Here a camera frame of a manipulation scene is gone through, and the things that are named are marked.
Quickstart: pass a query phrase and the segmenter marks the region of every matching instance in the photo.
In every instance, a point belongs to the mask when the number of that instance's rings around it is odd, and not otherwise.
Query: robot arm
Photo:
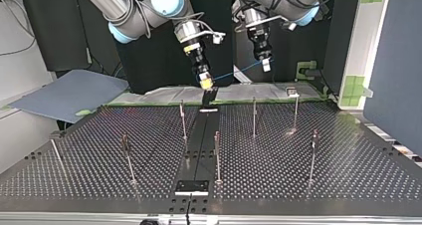
[[[269,43],[269,22],[285,20],[290,29],[311,22],[318,11],[318,0],[240,0],[248,38],[254,44],[254,56],[263,62],[264,71],[269,71],[272,47]],[[272,11],[277,16],[270,17]]]
[[[109,21],[108,27],[121,43],[129,43],[145,35],[168,20],[173,20],[175,34],[185,54],[191,60],[201,87],[209,90],[213,79],[204,53],[204,36],[212,35],[213,43],[220,44],[224,33],[214,32],[206,23],[195,19],[189,0],[91,0]]]

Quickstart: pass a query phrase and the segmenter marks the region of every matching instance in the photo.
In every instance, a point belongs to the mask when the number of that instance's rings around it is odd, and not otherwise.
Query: perforated metal table
[[[48,143],[0,175],[0,221],[31,212],[130,222],[422,222],[417,165],[334,104],[300,104],[290,133],[294,109],[259,104],[253,138],[252,105],[210,113],[186,107],[185,142],[179,107],[102,108],[56,140],[63,164]],[[310,183],[314,129],[319,147]],[[222,184],[214,182],[216,131]],[[121,151],[123,133],[133,146],[136,185]],[[207,181],[208,195],[176,196],[185,180]]]

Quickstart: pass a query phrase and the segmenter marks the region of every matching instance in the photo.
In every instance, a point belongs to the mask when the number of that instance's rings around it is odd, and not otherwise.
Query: blue wire
[[[244,68],[244,69],[242,69],[242,70],[240,70],[239,72],[236,72],[236,73],[240,73],[240,72],[245,72],[245,71],[248,71],[248,70],[250,70],[251,68],[253,68],[253,67],[256,67],[256,66],[258,66],[258,65],[261,65],[262,64],[262,62],[260,61],[260,62],[256,62],[256,63],[254,63],[253,65],[251,65],[251,66],[249,66],[249,67],[246,67],[246,68]],[[220,76],[220,77],[217,77],[217,78],[215,78],[214,79],[214,81],[217,81],[217,80],[221,80],[221,79],[224,79],[224,78],[227,78],[227,77],[230,77],[230,76],[232,76],[232,75],[234,75],[235,73],[229,73],[229,74],[226,74],[226,75],[223,75],[223,76]]]

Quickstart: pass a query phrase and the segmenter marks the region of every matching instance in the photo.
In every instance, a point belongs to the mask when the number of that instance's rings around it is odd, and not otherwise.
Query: vertical metal post
[[[131,160],[130,160],[130,144],[129,144],[129,139],[128,139],[127,133],[124,133],[122,138],[121,138],[121,146],[122,146],[123,154],[127,159],[127,164],[129,166],[130,175],[131,175],[131,183],[136,184],[137,181],[136,181],[136,178],[134,177],[133,165],[132,165]]]
[[[214,135],[214,142],[215,142],[215,149],[214,154],[217,158],[217,184],[223,183],[221,180],[221,173],[220,173],[220,132],[216,131]]]
[[[50,139],[50,142],[53,145],[54,152],[56,153],[56,156],[59,159],[60,165],[62,166],[63,172],[65,173],[65,177],[68,178],[68,175],[65,169],[65,164],[63,163],[62,156],[60,155],[60,152],[59,152],[59,148],[57,147],[56,142],[54,141],[53,138]]]
[[[286,88],[286,94],[288,95],[288,98],[290,99],[296,99],[295,100],[295,118],[293,121],[293,128],[289,132],[289,134],[293,134],[297,130],[298,125],[298,110],[299,110],[299,97],[301,95],[298,94],[298,90],[294,87]]]
[[[184,140],[187,140],[186,121],[185,121],[185,113],[184,113],[183,100],[180,103],[180,116],[182,117],[182,124],[183,124],[183,139]]]
[[[54,152],[56,153],[57,158],[59,159],[60,162],[63,162],[62,160],[62,156],[59,153],[59,149],[57,148],[56,142],[54,141],[54,139],[50,139],[51,144],[53,145],[53,149]]]
[[[293,123],[294,130],[296,130],[296,125],[298,121],[298,108],[299,108],[299,95],[296,97],[296,102],[295,102],[295,121]]]
[[[257,136],[257,100],[254,98],[254,128],[253,128],[253,137]]]
[[[311,146],[313,148],[313,160],[311,162],[311,172],[310,172],[309,187],[311,187],[311,185],[314,182],[313,176],[314,176],[314,167],[315,167],[315,161],[316,161],[316,154],[317,154],[318,144],[319,144],[319,135],[318,135],[317,130],[314,129],[313,140],[312,140],[312,143],[311,143]]]

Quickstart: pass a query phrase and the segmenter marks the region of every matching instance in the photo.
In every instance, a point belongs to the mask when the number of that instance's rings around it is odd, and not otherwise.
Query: white wall
[[[24,23],[20,9],[12,9]],[[0,54],[26,48],[31,42],[0,5]],[[19,54],[0,56],[0,173],[46,143],[50,133],[58,129],[53,119],[2,107],[52,81],[37,45]]]
[[[338,105],[342,110],[364,108],[365,97],[360,99],[358,107],[341,106],[345,79],[347,76],[365,77],[363,86],[369,87],[388,2],[389,0],[382,0],[382,2],[359,4],[339,95]]]
[[[25,22],[18,7],[14,12]],[[32,39],[0,5],[0,54],[26,48]],[[52,81],[37,45],[25,52],[0,57],[0,102],[24,94]]]

